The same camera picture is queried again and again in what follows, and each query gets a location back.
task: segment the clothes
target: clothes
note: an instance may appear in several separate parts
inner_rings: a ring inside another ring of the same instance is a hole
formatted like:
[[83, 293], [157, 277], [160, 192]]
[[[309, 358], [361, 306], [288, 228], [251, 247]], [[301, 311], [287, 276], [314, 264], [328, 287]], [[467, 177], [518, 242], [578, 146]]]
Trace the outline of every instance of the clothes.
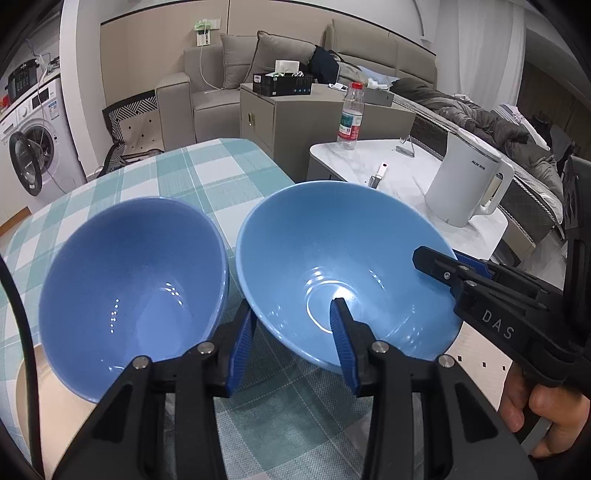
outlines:
[[563, 201], [562, 182], [554, 156], [539, 147], [523, 125], [509, 122], [497, 112], [484, 110], [469, 100], [434, 90], [415, 78], [400, 79], [392, 84], [390, 91], [429, 108], [475, 134], [544, 183]]
[[529, 123], [528, 119], [521, 115], [521, 112], [516, 106], [503, 103], [502, 105], [498, 105], [494, 111], [508, 122], [512, 122], [517, 125], [521, 124], [526, 127], [527, 131], [533, 137], [535, 143], [538, 146], [542, 147], [544, 150], [550, 150], [546, 140], [544, 140], [544, 138], [535, 130], [533, 125]]
[[314, 75], [318, 83], [335, 83], [339, 76], [339, 64], [335, 58], [322, 47], [316, 47], [310, 64], [309, 72]]

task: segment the washing machine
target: washing machine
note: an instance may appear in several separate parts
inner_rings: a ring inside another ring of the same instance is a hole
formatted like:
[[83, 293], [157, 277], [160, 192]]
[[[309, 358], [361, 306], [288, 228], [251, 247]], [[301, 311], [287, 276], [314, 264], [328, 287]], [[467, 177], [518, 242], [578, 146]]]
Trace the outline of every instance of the washing machine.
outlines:
[[60, 78], [38, 92], [18, 100], [0, 132], [32, 213], [86, 183], [66, 118]]

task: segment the gray comforter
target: gray comforter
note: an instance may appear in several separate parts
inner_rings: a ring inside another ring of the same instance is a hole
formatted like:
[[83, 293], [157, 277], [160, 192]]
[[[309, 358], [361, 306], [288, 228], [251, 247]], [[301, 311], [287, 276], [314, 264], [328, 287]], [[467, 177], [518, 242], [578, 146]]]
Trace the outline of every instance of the gray comforter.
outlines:
[[434, 90], [418, 79], [400, 79], [392, 84], [390, 91], [429, 108], [502, 151], [563, 202], [556, 159], [535, 143], [524, 126], [508, 122], [496, 112], [484, 110], [475, 103]]

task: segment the black box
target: black box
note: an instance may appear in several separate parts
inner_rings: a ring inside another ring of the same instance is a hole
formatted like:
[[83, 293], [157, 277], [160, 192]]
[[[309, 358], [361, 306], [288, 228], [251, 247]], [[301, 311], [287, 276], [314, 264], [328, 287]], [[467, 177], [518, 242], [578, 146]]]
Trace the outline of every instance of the black box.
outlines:
[[262, 73], [252, 75], [252, 91], [267, 97], [285, 95], [309, 95], [312, 92], [312, 75], [303, 77], [269, 77]]

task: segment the screw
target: screw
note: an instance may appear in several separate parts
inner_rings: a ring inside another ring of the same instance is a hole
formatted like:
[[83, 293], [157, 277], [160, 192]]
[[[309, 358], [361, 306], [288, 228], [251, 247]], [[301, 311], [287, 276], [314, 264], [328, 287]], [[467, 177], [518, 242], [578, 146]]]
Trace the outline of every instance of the screw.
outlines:
[[386, 353], [390, 350], [390, 346], [386, 342], [379, 340], [371, 344], [371, 349], [376, 353]]
[[213, 352], [213, 349], [215, 347], [216, 346], [213, 343], [211, 343], [211, 342], [202, 342], [199, 345], [197, 345], [197, 351], [200, 354], [205, 355], [207, 353], [212, 353]]
[[456, 363], [453, 357], [449, 355], [442, 355], [437, 360], [439, 361], [439, 365], [441, 365], [443, 368], [451, 368]]
[[146, 368], [150, 362], [150, 359], [147, 356], [141, 355], [134, 358], [134, 361], [131, 364], [134, 366], [136, 370], [142, 370]]

